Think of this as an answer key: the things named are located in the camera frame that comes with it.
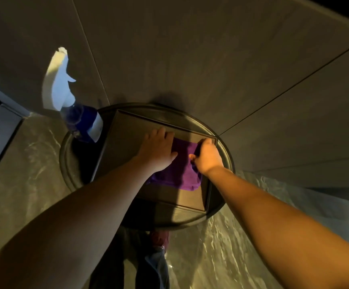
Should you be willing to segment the person's left forearm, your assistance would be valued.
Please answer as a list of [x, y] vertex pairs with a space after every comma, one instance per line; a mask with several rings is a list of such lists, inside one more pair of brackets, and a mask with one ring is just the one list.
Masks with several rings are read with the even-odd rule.
[[138, 191], [170, 162], [136, 156], [41, 213], [0, 250], [0, 289], [81, 289]]

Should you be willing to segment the dark rectangular tray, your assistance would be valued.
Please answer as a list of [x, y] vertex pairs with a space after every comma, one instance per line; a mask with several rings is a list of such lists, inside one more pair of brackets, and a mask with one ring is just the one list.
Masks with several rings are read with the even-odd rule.
[[[189, 125], [180, 127], [131, 112], [117, 111], [107, 133], [92, 180], [100, 178], [129, 161], [137, 154], [143, 136], [160, 127], [164, 127], [167, 132], [173, 132], [174, 138], [198, 144], [203, 139], [211, 138], [213, 144], [216, 144], [216, 137], [192, 131]], [[182, 209], [206, 213], [209, 206], [210, 190], [209, 180], [202, 176], [201, 185], [195, 191], [145, 183], [137, 197], [149, 204], [169, 204]]]

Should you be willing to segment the person's left hand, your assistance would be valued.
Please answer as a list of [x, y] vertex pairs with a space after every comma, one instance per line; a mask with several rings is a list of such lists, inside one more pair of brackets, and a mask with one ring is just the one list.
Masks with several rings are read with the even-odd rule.
[[144, 139], [135, 156], [136, 162], [141, 165], [149, 175], [162, 171], [170, 163], [170, 154], [174, 141], [174, 133], [166, 131], [165, 142], [158, 141], [158, 129], [153, 129], [151, 133], [151, 145], [145, 145]]

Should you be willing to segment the dark red shoe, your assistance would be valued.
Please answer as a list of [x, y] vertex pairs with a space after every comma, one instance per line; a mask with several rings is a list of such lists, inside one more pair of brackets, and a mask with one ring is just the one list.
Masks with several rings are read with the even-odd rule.
[[158, 230], [151, 231], [149, 233], [149, 237], [153, 247], [161, 248], [162, 250], [166, 250], [169, 243], [169, 232]]

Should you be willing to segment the purple cleaning cloth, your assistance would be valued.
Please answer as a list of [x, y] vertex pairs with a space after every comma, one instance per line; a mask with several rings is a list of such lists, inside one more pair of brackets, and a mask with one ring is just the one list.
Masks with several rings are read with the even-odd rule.
[[164, 170], [154, 173], [146, 184], [170, 186], [187, 191], [197, 190], [202, 181], [202, 174], [191, 161], [189, 155], [200, 154], [201, 144], [173, 139], [172, 152], [177, 152], [177, 157]]

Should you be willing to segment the blue spray bottle white trigger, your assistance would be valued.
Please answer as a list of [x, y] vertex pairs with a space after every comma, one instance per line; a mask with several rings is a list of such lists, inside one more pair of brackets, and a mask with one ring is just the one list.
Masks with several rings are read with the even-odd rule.
[[71, 135], [82, 142], [96, 143], [104, 122], [97, 109], [81, 104], [70, 89], [76, 82], [67, 73], [69, 58], [64, 47], [53, 54], [42, 82], [43, 108], [60, 113]]

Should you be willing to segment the person's right hand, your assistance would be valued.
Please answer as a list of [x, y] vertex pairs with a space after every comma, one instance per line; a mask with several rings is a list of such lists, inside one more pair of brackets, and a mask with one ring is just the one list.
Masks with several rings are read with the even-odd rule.
[[203, 139], [199, 147], [196, 168], [202, 175], [209, 177], [212, 171], [224, 168], [222, 158], [211, 138]]

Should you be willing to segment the person's right forearm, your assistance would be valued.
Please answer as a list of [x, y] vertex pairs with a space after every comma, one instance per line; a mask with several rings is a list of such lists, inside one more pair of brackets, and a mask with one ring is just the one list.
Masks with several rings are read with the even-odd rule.
[[349, 289], [349, 243], [300, 210], [222, 166], [202, 173], [288, 289]]

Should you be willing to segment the blue jeans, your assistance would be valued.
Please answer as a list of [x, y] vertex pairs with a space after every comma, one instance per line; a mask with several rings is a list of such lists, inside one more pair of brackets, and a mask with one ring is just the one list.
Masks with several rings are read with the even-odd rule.
[[92, 272], [89, 289], [124, 289], [124, 260], [133, 249], [135, 289], [170, 289], [167, 249], [153, 247], [149, 233], [120, 227]]

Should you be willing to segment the round black side table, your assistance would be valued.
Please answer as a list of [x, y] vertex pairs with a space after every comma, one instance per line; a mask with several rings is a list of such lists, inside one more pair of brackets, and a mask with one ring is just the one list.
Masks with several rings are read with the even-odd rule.
[[[105, 107], [99, 110], [104, 121], [100, 139], [96, 143], [84, 143], [76, 140], [71, 134], [66, 134], [60, 150], [60, 169], [63, 178], [71, 191], [92, 182], [92, 176], [97, 166], [100, 153], [104, 146], [107, 133], [117, 111], [127, 111], [132, 114], [146, 116], [180, 127], [190, 126], [192, 131], [198, 131], [216, 137], [215, 146], [222, 157], [223, 165], [233, 173], [235, 166], [224, 142], [206, 124], [193, 118], [183, 111], [159, 104], [124, 103]], [[187, 210], [169, 204], [149, 204], [136, 196], [128, 209], [122, 226], [138, 230], [176, 230], [205, 221], [216, 214], [225, 204], [217, 188], [210, 183], [209, 206], [206, 213]]]

